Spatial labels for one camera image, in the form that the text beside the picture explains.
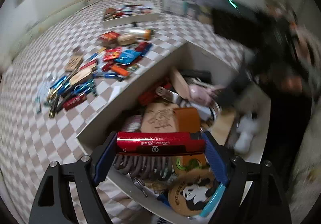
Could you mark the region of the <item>red metallic case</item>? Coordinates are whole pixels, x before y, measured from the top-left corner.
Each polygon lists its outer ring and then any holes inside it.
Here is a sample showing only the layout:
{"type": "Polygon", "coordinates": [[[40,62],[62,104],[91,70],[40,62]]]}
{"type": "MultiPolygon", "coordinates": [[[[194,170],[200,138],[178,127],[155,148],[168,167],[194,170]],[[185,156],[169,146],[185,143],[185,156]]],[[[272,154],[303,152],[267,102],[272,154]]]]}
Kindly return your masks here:
{"type": "Polygon", "coordinates": [[[120,153],[141,156],[181,156],[205,152],[200,133],[130,133],[118,132],[116,145],[120,153]]]}

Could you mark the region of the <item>panda round coaster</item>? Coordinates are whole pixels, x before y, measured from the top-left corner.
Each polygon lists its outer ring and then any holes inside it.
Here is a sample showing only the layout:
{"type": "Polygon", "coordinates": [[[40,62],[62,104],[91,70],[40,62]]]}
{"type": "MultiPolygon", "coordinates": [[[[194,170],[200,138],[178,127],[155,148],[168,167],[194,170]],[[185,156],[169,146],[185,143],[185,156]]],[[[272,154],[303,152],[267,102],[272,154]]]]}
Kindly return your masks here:
{"type": "Polygon", "coordinates": [[[219,182],[210,169],[193,169],[179,176],[168,193],[171,208],[183,216],[200,214],[214,195],[219,182]]]}

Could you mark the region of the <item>pink scissors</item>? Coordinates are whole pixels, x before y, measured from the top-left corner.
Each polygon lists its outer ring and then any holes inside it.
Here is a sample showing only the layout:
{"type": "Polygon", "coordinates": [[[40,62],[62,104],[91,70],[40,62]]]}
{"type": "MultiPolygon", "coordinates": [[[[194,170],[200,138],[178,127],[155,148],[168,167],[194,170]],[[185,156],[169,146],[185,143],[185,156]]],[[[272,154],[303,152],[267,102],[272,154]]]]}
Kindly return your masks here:
{"type": "Polygon", "coordinates": [[[214,98],[224,89],[221,85],[215,85],[214,87],[205,88],[197,84],[189,85],[189,98],[192,103],[196,103],[202,106],[209,107],[214,98]]]}

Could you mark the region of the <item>checkered bed sheet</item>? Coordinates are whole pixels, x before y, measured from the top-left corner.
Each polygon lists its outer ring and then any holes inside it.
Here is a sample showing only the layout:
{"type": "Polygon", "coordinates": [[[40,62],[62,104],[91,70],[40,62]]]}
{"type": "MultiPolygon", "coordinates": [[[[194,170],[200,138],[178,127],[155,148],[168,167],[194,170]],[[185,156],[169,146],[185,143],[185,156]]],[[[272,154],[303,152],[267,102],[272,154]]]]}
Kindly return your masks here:
{"type": "Polygon", "coordinates": [[[175,48],[190,42],[239,68],[245,46],[214,34],[211,25],[162,14],[161,0],[101,0],[50,28],[28,45],[1,81],[1,198],[18,223],[29,221],[48,166],[86,162],[90,142],[103,139],[103,110],[175,48]],[[139,41],[129,26],[110,28],[125,46],[104,46],[101,21],[109,7],[149,6],[158,15],[148,51],[130,56],[128,68],[103,72],[104,58],[118,58],[139,41]]]}

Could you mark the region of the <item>engraved leather tile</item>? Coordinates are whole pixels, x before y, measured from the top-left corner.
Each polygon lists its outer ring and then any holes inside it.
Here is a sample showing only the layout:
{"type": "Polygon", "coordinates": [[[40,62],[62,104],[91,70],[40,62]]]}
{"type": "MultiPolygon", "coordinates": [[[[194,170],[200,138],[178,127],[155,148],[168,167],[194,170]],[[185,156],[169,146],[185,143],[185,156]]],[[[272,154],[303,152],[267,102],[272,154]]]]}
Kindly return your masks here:
{"type": "Polygon", "coordinates": [[[178,107],[173,103],[150,103],[145,110],[140,131],[143,133],[177,132],[174,109],[178,107]]]}

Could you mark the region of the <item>wooden oval brush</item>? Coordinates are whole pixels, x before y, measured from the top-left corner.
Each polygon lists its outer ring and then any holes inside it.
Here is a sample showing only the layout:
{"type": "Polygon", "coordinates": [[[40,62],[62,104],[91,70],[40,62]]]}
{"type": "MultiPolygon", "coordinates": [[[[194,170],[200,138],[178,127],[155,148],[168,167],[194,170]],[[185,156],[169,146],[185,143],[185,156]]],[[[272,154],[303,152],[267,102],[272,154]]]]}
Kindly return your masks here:
{"type": "Polygon", "coordinates": [[[70,78],[69,83],[70,83],[71,86],[84,83],[88,79],[91,78],[91,74],[92,74],[92,69],[91,68],[84,68],[84,69],[80,70],[79,72],[77,72],[74,76],[72,76],[70,78]]]}

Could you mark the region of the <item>white bottle orange cap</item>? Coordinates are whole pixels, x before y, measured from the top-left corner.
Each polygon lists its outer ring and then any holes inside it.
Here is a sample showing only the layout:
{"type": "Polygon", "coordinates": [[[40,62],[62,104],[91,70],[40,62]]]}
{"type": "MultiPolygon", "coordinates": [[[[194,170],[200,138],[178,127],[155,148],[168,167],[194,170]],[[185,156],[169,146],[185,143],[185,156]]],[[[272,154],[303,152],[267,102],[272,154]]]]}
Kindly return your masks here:
{"type": "Polygon", "coordinates": [[[154,34],[154,30],[149,28],[130,28],[129,33],[133,34],[137,39],[149,41],[154,34]]]}

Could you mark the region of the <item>engraved wooden block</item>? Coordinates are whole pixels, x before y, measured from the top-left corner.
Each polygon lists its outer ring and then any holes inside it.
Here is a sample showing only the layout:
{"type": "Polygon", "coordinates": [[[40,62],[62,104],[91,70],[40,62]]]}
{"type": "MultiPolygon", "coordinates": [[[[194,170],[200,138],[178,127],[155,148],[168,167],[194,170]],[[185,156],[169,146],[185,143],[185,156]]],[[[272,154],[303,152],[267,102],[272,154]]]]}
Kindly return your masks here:
{"type": "Polygon", "coordinates": [[[83,56],[71,56],[64,69],[66,72],[72,72],[78,68],[83,62],[83,56]]]}

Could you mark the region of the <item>beige oval wooden case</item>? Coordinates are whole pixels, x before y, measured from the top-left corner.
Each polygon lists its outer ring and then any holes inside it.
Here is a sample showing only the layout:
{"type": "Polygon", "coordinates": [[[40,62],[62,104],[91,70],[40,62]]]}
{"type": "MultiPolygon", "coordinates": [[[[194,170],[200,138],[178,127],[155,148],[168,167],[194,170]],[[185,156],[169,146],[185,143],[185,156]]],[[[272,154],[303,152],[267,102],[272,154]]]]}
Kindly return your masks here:
{"type": "Polygon", "coordinates": [[[117,42],[120,46],[127,46],[136,42],[136,37],[132,33],[126,33],[117,37],[117,42]]]}

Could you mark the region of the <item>blue pouch packet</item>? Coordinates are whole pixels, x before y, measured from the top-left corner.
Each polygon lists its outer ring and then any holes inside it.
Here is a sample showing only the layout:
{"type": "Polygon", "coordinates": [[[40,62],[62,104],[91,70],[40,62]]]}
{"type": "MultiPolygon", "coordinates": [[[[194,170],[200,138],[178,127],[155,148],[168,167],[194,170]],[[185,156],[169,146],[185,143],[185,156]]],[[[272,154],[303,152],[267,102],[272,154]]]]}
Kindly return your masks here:
{"type": "Polygon", "coordinates": [[[121,52],[120,56],[117,59],[115,59],[115,62],[123,65],[130,65],[139,56],[139,51],[127,49],[121,52]]]}

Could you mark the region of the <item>far white tray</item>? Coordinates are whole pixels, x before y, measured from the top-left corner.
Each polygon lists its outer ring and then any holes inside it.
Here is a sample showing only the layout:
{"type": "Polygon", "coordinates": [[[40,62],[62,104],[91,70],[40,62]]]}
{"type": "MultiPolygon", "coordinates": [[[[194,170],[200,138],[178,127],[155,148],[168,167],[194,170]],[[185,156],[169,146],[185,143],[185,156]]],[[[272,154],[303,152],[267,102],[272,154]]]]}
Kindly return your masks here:
{"type": "Polygon", "coordinates": [[[160,11],[152,2],[128,3],[106,8],[102,25],[104,28],[122,26],[133,22],[156,21],[160,11]]]}

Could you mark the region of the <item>red printed packet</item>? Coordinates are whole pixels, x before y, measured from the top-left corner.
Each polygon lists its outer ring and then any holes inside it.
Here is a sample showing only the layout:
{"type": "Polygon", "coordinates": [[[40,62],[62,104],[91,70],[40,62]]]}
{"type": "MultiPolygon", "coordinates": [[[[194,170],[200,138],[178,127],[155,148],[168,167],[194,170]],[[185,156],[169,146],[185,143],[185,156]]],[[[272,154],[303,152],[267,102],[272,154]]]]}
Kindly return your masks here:
{"type": "Polygon", "coordinates": [[[120,57],[121,53],[122,53],[121,46],[119,46],[117,48],[113,48],[113,49],[108,49],[105,52],[105,55],[103,57],[103,61],[108,62],[108,61],[115,60],[120,57]]]}

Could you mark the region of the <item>dark red book box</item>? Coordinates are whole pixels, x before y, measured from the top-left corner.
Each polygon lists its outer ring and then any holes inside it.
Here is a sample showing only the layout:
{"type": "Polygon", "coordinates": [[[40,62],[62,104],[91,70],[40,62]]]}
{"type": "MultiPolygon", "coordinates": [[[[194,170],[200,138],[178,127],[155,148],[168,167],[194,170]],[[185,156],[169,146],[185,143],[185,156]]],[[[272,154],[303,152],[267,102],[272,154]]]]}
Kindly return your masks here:
{"type": "Polygon", "coordinates": [[[119,33],[110,31],[100,35],[99,40],[102,42],[103,45],[111,45],[117,42],[119,36],[119,33]]]}

